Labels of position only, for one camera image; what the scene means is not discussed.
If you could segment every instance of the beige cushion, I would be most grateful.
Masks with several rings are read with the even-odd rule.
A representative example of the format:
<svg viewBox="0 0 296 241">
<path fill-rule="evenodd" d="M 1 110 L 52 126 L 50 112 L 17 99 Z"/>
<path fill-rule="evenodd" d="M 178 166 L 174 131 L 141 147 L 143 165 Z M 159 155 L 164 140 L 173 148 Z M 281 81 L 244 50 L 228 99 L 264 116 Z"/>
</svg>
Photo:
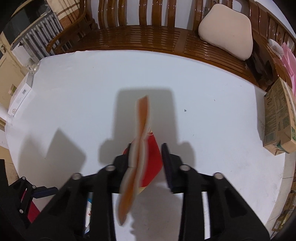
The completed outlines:
<svg viewBox="0 0 296 241">
<path fill-rule="evenodd" d="M 223 4 L 215 4 L 201 21 L 200 38 L 240 60 L 248 59 L 253 50 L 251 22 L 246 15 Z"/>
</svg>

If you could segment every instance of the pink cloth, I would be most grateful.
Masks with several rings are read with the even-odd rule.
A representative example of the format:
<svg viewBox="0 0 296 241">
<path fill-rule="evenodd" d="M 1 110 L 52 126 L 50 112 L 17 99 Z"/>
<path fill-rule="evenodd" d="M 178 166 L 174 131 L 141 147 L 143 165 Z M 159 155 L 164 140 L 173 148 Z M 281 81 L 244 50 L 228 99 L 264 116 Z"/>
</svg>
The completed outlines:
<svg viewBox="0 0 296 241">
<path fill-rule="evenodd" d="M 282 48 L 284 50 L 284 56 L 281 59 L 284 66 L 286 67 L 291 81 L 292 81 L 292 91 L 294 94 L 294 97 L 296 96 L 295 94 L 295 87 L 296 87 L 296 58 L 294 56 L 294 54 L 292 53 L 292 51 L 289 49 L 289 47 L 287 46 L 287 44 L 284 42 L 282 45 Z"/>
</svg>

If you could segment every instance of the radiator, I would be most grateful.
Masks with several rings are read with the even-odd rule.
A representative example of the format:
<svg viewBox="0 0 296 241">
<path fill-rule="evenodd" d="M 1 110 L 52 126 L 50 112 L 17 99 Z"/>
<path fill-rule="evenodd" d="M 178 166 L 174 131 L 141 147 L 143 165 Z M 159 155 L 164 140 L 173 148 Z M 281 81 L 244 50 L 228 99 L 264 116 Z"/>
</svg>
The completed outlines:
<svg viewBox="0 0 296 241">
<path fill-rule="evenodd" d="M 21 39 L 21 44 L 31 56 L 35 63 L 42 58 L 55 55 L 53 50 L 47 53 L 45 50 L 48 43 L 63 30 L 56 14 L 54 12 L 46 14 L 34 26 L 28 29 Z M 70 43 L 65 44 L 65 50 L 71 47 Z"/>
</svg>

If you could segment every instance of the curtain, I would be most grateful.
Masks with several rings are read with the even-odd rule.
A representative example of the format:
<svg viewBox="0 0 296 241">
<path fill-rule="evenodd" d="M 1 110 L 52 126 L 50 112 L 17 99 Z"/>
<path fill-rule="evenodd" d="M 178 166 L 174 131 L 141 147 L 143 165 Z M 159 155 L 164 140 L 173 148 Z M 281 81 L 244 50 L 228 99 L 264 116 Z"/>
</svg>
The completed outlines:
<svg viewBox="0 0 296 241">
<path fill-rule="evenodd" d="M 79 14 L 79 0 L 47 0 L 63 28 L 73 23 Z"/>
</svg>

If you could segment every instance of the white table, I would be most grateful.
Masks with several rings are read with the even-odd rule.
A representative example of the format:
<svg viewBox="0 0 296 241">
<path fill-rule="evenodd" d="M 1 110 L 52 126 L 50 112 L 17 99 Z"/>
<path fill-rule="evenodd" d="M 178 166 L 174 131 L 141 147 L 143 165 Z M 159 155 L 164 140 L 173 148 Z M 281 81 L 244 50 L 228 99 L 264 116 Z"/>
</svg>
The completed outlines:
<svg viewBox="0 0 296 241">
<path fill-rule="evenodd" d="M 60 188 L 96 173 L 133 139 L 134 106 L 148 94 L 158 145 L 200 173 L 222 172 L 263 223 L 285 155 L 262 147 L 264 92 L 222 69 L 145 51 L 88 51 L 41 60 L 32 91 L 5 131 L 19 176 Z M 48 198 L 35 200 L 42 209 Z M 177 240 L 182 195 L 161 172 L 136 199 L 118 240 Z"/>
</svg>

